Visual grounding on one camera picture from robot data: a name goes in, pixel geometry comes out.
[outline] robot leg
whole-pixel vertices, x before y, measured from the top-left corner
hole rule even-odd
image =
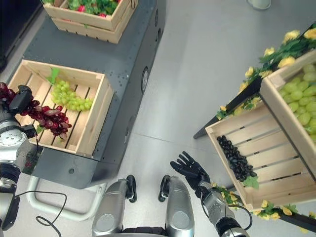
[[[113,183],[105,192],[104,198],[94,217],[92,236],[103,237],[120,233],[123,229],[125,199],[137,200],[136,182],[132,175]]]
[[[194,216],[190,194],[185,184],[177,177],[164,176],[159,201],[168,198],[166,230],[170,237],[193,237]]]

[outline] grape bunch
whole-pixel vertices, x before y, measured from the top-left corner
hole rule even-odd
[[[0,98],[2,103],[9,105],[16,93],[12,89],[8,89],[7,85],[3,82],[0,83]],[[56,109],[51,109],[48,106],[41,106],[38,100],[33,100],[29,103],[21,116],[30,116],[39,122],[39,126],[49,130],[54,136],[59,136],[61,139],[67,138],[68,128],[72,125],[69,124],[69,119],[65,113],[62,113],[63,107],[57,106]]]
[[[217,141],[229,162],[230,169],[233,170],[237,180],[243,182],[248,176],[256,177],[257,174],[253,172],[252,165],[248,165],[247,158],[242,156],[230,140],[223,136],[217,137]]]
[[[77,96],[74,90],[70,89],[70,84],[67,81],[58,81],[52,91],[52,101],[55,104],[63,105],[68,110],[73,111],[87,111],[91,109],[93,100],[86,98],[82,99]]]
[[[316,143],[316,66],[307,64],[279,91],[301,125]]]

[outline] red grapes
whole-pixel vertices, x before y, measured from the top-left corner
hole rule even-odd
[[[16,93],[12,89],[8,89],[7,85],[0,82],[0,99],[2,103],[9,105]],[[65,113],[62,113],[62,106],[57,106],[52,109],[49,106],[41,106],[38,100],[32,100],[26,109],[20,114],[21,116],[30,116],[39,122],[40,127],[50,129],[54,136],[59,136],[61,139],[67,138],[69,119]]]

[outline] green grapes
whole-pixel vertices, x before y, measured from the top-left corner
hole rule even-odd
[[[301,81],[300,83],[297,84],[297,89],[300,91],[304,91],[307,89],[307,87],[309,86],[307,81]]]
[[[72,111],[88,111],[91,109],[93,99],[83,99],[77,96],[74,90],[70,88],[67,81],[58,81],[51,92],[52,102],[65,106],[68,110]]]
[[[303,114],[298,116],[298,120],[301,123],[301,125],[303,125],[303,126],[307,125],[309,123],[310,119],[311,119],[311,114],[308,112],[303,113]]]
[[[295,90],[291,93],[291,98],[296,101],[299,100],[303,97],[303,92],[301,92],[300,90]]]
[[[316,65],[307,64],[279,91],[284,101],[316,143]]]
[[[300,106],[305,106],[305,105],[307,105],[309,102],[310,102],[310,99],[309,99],[308,97],[303,97],[302,99],[300,99],[300,100],[298,101],[298,104],[299,104]]]
[[[292,103],[290,103],[288,105],[291,108],[292,112],[295,112],[298,109],[298,103],[297,102],[292,102]]]
[[[297,90],[297,86],[295,83],[288,82],[287,84],[285,84],[283,89],[288,93],[292,93],[293,91]]]

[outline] wooden crate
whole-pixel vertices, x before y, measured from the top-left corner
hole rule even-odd
[[[206,131],[249,210],[259,209],[264,199],[284,205],[316,198],[315,181],[263,103],[253,111],[219,121]],[[258,174],[258,190],[244,187],[235,178],[217,141],[222,135],[231,140],[253,166]]]
[[[278,93],[278,90],[289,79],[301,73],[302,67],[309,63],[316,63],[316,50],[298,58],[292,66],[277,70],[264,78],[260,94],[294,143],[314,177],[316,177],[316,145]]]
[[[69,10],[68,0],[57,0],[55,5],[45,4],[44,8],[59,30],[118,43],[138,0],[121,0],[114,13],[106,17]]]
[[[68,81],[78,96],[81,98],[94,98],[90,111],[63,112],[73,125],[69,128],[67,139],[62,140],[54,137],[49,130],[39,134],[39,144],[56,150],[91,156],[97,143],[105,116],[113,97],[113,89],[104,74],[68,68],[47,63],[22,60],[15,72],[9,88],[18,91],[18,86],[23,84],[31,88],[34,99],[39,100],[41,105],[55,108],[57,105],[51,100],[52,85],[46,77],[50,76],[52,68],[59,68],[59,78]],[[33,124],[37,127],[38,122],[29,116],[16,116],[21,125]]]

